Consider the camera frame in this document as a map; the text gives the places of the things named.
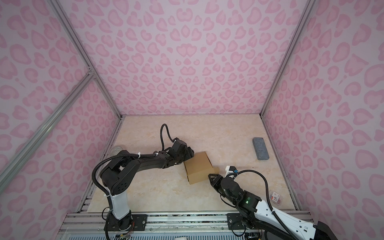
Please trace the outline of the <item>brown cardboard box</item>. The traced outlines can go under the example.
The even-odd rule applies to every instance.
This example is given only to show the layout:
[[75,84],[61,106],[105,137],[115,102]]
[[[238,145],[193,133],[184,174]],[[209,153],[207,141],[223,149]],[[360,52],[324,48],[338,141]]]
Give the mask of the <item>brown cardboard box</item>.
[[209,174],[219,174],[220,169],[214,167],[206,152],[195,153],[194,157],[185,161],[185,169],[190,185],[209,179]]

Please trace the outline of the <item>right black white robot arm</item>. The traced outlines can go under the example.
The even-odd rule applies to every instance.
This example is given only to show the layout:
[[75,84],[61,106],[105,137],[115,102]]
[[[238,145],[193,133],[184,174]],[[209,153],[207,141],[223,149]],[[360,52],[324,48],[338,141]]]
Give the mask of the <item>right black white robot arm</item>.
[[208,178],[211,186],[220,194],[221,198],[227,199],[231,203],[231,207],[239,212],[242,217],[242,225],[246,229],[263,230],[282,240],[337,239],[327,224],[321,221],[314,224],[300,220],[274,208],[270,199],[265,201],[261,197],[243,190],[235,179],[245,173],[254,173],[260,176],[265,183],[266,193],[269,193],[267,179],[254,170],[234,170],[225,177],[219,174],[209,174]]

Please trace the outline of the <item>small clear plastic box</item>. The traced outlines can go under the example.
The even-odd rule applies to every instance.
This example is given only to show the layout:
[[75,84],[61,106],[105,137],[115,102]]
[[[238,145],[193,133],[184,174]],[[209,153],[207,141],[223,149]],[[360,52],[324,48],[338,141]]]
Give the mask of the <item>small clear plastic box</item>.
[[273,204],[277,206],[281,205],[283,202],[283,197],[275,191],[269,191],[269,199]]

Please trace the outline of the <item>grey felt case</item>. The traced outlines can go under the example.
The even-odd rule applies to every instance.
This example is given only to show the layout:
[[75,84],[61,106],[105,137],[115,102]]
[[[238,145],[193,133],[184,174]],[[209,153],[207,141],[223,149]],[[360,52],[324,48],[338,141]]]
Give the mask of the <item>grey felt case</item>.
[[259,161],[266,161],[270,159],[265,140],[261,137],[253,138],[253,146]]

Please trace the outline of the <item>clear tape roll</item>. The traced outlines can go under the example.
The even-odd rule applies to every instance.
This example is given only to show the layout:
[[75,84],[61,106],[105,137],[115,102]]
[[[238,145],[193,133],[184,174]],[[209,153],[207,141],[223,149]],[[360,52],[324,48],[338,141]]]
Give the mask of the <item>clear tape roll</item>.
[[112,147],[109,151],[109,157],[118,155],[121,151],[125,150],[124,145],[116,145]]

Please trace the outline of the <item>left diagonal aluminium strut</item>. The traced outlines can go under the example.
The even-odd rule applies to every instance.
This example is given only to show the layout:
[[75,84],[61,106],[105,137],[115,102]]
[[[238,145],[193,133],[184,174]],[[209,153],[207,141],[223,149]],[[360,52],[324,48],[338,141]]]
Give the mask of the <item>left diagonal aluminium strut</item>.
[[61,121],[70,107],[76,102],[90,82],[94,79],[93,71],[87,73],[81,82],[73,88],[73,90],[63,99],[63,101],[55,108],[52,114],[40,125],[34,132],[32,137],[20,148],[20,150],[11,158],[10,163],[6,165],[1,172],[1,193],[10,185],[12,180],[17,176],[21,169],[25,166],[30,157],[41,146],[48,137],[50,132]]

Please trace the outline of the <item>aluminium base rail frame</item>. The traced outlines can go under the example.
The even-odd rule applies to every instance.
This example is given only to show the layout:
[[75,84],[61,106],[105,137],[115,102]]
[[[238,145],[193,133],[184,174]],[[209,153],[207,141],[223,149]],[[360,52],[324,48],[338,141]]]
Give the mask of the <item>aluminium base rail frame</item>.
[[[133,231],[109,231],[112,240],[257,240],[263,230],[230,230],[235,211],[138,212]],[[106,213],[67,214],[58,240],[104,240]]]

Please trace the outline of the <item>left corner aluminium post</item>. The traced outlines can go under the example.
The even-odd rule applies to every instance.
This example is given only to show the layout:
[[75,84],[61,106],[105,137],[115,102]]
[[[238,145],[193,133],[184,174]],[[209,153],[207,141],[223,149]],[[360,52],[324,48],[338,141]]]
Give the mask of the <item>left corner aluminium post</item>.
[[53,12],[55,13],[56,17],[58,18],[60,24],[62,25],[63,29],[67,33],[69,39],[71,40],[73,46],[77,50],[78,54],[80,55],[82,61],[88,68],[89,72],[94,75],[96,84],[98,85],[99,89],[101,90],[103,96],[105,97],[107,103],[112,108],[113,112],[117,116],[119,120],[123,118],[123,114],[118,109],[115,101],[112,98],[112,95],[108,91],[106,85],[104,84],[102,78],[100,77],[98,71],[96,70],[95,65],[93,64],[90,55],[88,54],[83,42],[79,38],[78,34],[76,33],[68,15],[63,9],[63,6],[61,5],[60,1],[47,1],[48,4],[51,6]]

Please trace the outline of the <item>corner aluminium post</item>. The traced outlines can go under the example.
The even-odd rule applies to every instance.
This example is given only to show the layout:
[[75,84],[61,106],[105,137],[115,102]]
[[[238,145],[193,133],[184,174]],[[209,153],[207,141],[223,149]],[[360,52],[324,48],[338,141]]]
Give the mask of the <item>corner aluminium post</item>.
[[282,79],[283,74],[284,74],[287,66],[289,65],[290,59],[292,58],[292,56],[294,54],[295,48],[297,47],[298,43],[300,42],[300,38],[302,37],[302,35],[305,31],[305,28],[307,27],[307,25],[310,21],[310,18],[313,15],[313,12],[316,10],[317,5],[318,5],[318,1],[316,1],[316,0],[310,0],[310,1],[306,2],[305,8],[303,10],[303,14],[299,18],[298,25],[297,25],[295,31],[293,32],[292,38],[288,44],[288,47],[286,49],[286,52],[285,52],[284,57],[282,59],[282,62],[280,64],[278,71],[277,71],[277,74],[273,80],[273,84],[272,84],[272,86],[269,90],[269,93],[267,95],[266,102],[264,103],[263,108],[260,112],[261,119],[263,119],[266,116],[266,112],[268,110],[270,103],[272,102],[272,98],[274,96],[274,93],[277,90],[278,84],[279,84],[280,80]]
[[115,101],[112,98],[112,95],[108,91],[106,85],[104,84],[102,78],[100,77],[98,71],[96,70],[95,65],[93,64],[90,55],[88,54],[83,42],[79,38],[78,34],[76,33],[68,15],[63,9],[63,6],[61,5],[60,1],[47,1],[48,4],[51,6],[53,12],[55,13],[56,17],[58,18],[60,24],[62,25],[63,29],[67,33],[69,39],[71,40],[73,46],[77,50],[78,54],[80,55],[82,61],[88,68],[89,72],[94,75],[96,84],[98,85],[99,89],[101,90],[103,96],[105,97],[107,103],[112,108],[113,112],[117,116],[119,120],[123,118],[123,114],[118,109]]

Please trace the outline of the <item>right corner aluminium post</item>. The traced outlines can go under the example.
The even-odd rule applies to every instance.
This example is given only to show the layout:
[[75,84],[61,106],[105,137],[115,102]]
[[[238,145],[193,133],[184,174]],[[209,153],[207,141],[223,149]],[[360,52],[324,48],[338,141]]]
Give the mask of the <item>right corner aluminium post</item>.
[[297,47],[298,43],[300,42],[300,38],[302,37],[302,35],[305,31],[305,28],[307,27],[307,25],[310,21],[310,18],[313,15],[313,12],[316,10],[317,5],[318,5],[318,1],[316,1],[316,0],[310,0],[310,1],[306,2],[305,8],[303,10],[303,14],[299,18],[298,25],[297,25],[295,31],[293,32],[292,38],[288,44],[288,47],[286,49],[286,52],[285,52],[284,57],[282,59],[282,62],[280,64],[278,71],[277,71],[277,74],[273,80],[273,84],[272,84],[272,86],[269,90],[269,93],[267,95],[266,102],[264,103],[263,108],[260,112],[261,119],[263,119],[266,116],[266,112],[268,110],[270,103],[272,102],[272,98],[274,96],[274,93],[277,90],[278,84],[279,84],[280,80],[282,79],[283,74],[284,74],[287,66],[289,65],[290,59],[292,58],[292,56],[294,54],[295,48]]

